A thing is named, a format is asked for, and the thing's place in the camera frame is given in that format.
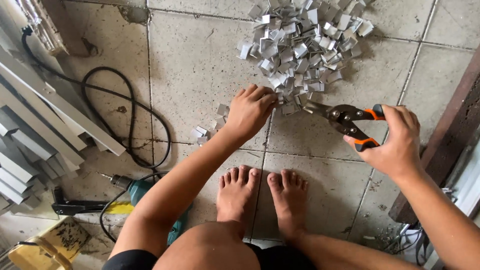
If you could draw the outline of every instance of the power drill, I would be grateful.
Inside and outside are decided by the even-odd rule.
[[[121,188],[127,191],[130,194],[131,205],[136,206],[137,203],[142,199],[142,197],[147,193],[150,188],[154,185],[152,182],[145,180],[135,180],[128,176],[113,175],[109,176],[103,173],[100,175],[110,179],[110,183],[114,184],[116,187]],[[168,233],[168,245],[171,245],[185,230],[185,225],[188,220],[188,212],[192,209],[193,204],[190,204],[188,209],[180,216],[180,218],[175,222],[172,229]]]

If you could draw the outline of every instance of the bare foot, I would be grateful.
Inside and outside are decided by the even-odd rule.
[[[267,177],[278,218],[278,229],[287,243],[294,242],[305,232],[308,182],[297,173],[282,170],[282,175]]]
[[[216,197],[216,221],[238,221],[245,224],[245,206],[250,201],[253,189],[260,178],[260,171],[241,165],[232,168],[220,176],[218,195]]]

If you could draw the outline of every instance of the hand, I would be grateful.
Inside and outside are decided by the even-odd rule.
[[[387,174],[392,180],[418,175],[420,165],[420,124],[417,116],[403,106],[382,105],[389,134],[385,144],[358,153],[375,169]],[[355,139],[345,135],[344,140],[355,149]]]
[[[245,143],[265,125],[276,100],[277,95],[268,87],[250,85],[246,90],[241,89],[230,104],[228,120],[222,130]]]

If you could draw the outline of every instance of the tiled floor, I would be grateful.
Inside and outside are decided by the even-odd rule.
[[[251,35],[253,23],[246,12],[254,0],[88,2],[67,1],[65,5],[99,54],[88,59],[71,58],[69,63],[77,78],[100,65],[119,69],[131,81],[137,98],[164,117],[175,143],[162,170],[172,168],[197,148],[191,144],[190,130],[197,125],[209,127],[218,104],[228,103],[239,87],[249,82],[269,85],[254,62],[236,57],[237,42]],[[129,23],[112,4],[148,6],[152,20],[148,26]],[[349,63],[346,79],[329,85],[319,101],[358,107],[405,104],[418,114],[425,144],[480,42],[479,9],[480,2],[473,0],[373,2],[364,17],[377,28],[374,36],[362,42],[365,54]],[[127,93],[125,85],[112,74],[97,74],[90,82]],[[90,96],[113,129],[127,136],[130,107],[95,91]],[[165,132],[147,113],[139,110],[137,117],[137,151],[148,160],[159,161],[165,153]],[[385,123],[359,126],[378,141],[386,136]],[[126,154],[115,157],[97,149],[84,154],[88,159],[80,176],[62,180],[69,199],[105,200],[120,191],[96,171],[134,177],[149,173]],[[298,170],[312,184],[307,223],[312,232],[381,248],[382,240],[399,226],[388,217],[399,193],[388,177],[359,160],[323,119],[306,113],[283,117],[276,112],[262,131],[207,182],[189,215],[190,227],[215,219],[216,178],[240,164],[264,169],[256,212],[251,212],[246,235],[247,241],[253,237],[254,244],[267,247],[281,243],[265,178],[268,172],[282,168]],[[45,201],[49,200],[51,197],[45,195]],[[48,203],[43,207],[0,217],[0,231],[9,235],[10,244],[56,222],[58,216],[49,212]],[[106,224],[117,234],[125,218],[108,216]],[[94,238],[75,267],[99,269],[112,243],[101,233],[98,215],[81,215],[78,220]]]

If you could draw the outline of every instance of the yellow bucket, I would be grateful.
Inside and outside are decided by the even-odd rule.
[[[65,217],[40,235],[17,245],[8,258],[21,270],[70,270],[91,236],[72,217]]]

